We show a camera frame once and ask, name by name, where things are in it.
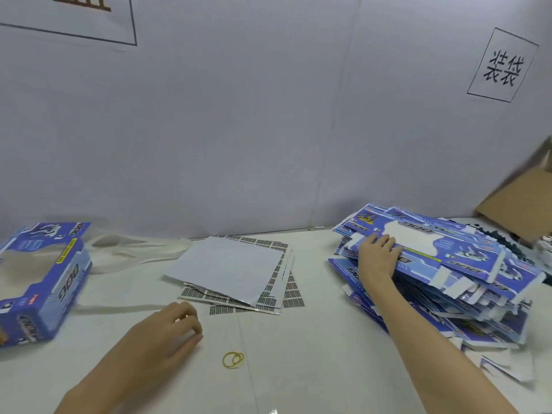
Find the wall sign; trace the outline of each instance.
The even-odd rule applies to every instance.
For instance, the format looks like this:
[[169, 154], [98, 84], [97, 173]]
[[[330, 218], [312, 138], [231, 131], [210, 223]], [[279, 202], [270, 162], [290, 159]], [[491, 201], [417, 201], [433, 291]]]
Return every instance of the wall sign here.
[[137, 45], [131, 0], [0, 0], [0, 25]]
[[511, 102], [538, 48], [534, 42], [495, 27], [467, 93]]

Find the cardboard box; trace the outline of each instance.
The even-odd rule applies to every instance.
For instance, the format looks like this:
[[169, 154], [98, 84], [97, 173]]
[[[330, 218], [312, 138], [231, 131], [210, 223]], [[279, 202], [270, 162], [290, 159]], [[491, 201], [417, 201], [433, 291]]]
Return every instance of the cardboard box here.
[[53, 338], [92, 267], [88, 222], [37, 223], [0, 248], [0, 348]]
[[552, 232], [552, 162], [534, 167], [485, 199], [476, 211], [528, 242]]

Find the finger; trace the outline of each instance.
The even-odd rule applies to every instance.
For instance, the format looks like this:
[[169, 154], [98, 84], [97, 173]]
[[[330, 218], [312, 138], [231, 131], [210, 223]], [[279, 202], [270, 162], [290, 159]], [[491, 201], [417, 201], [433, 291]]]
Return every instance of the finger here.
[[196, 334], [203, 333], [203, 327], [198, 319], [190, 315], [189, 317], [184, 318], [178, 322], [175, 322], [175, 325], [171, 326], [171, 334], [175, 337], [180, 337], [186, 334], [190, 330], [194, 330]]
[[389, 234], [382, 235], [379, 240], [376, 241], [376, 245], [382, 247], [389, 239]]
[[178, 368], [190, 356], [194, 348], [203, 339], [203, 334], [196, 334], [187, 339], [184, 344], [168, 358], [169, 366], [173, 369]]
[[167, 305], [161, 310], [161, 316], [169, 318], [171, 321], [182, 320], [187, 316], [198, 316], [198, 312], [195, 310], [189, 302], [173, 302], [172, 304]]
[[389, 238], [389, 241], [384, 244], [383, 248], [391, 251], [394, 245], [395, 245], [395, 237], [391, 237]]
[[364, 242], [368, 243], [368, 244], [371, 244], [376, 240], [376, 238], [377, 238], [377, 234], [372, 234], [369, 237], [367, 237]]
[[403, 252], [403, 246], [396, 246], [392, 251], [391, 254], [393, 254], [394, 257], [398, 258], [401, 253]]

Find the cardboard flap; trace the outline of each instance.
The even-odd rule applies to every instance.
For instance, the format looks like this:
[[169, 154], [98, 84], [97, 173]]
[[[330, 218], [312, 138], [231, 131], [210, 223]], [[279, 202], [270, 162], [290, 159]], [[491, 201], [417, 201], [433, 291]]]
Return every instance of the cardboard flap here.
[[552, 232], [552, 173], [532, 168], [476, 210], [526, 241]]

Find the yellow rubber band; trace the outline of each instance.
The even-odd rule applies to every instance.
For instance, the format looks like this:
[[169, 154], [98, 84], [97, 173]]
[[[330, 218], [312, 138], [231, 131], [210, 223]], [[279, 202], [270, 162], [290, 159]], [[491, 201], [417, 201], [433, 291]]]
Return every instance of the yellow rubber band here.
[[[225, 359], [227, 356], [229, 355], [233, 355], [232, 357], [232, 364], [231, 365], [227, 365], [226, 362], [225, 362]], [[242, 363], [245, 359], [245, 356], [243, 353], [238, 353], [238, 352], [228, 352], [226, 353], [224, 356], [223, 356], [223, 366], [226, 368], [226, 369], [236, 369], [238, 364]]]

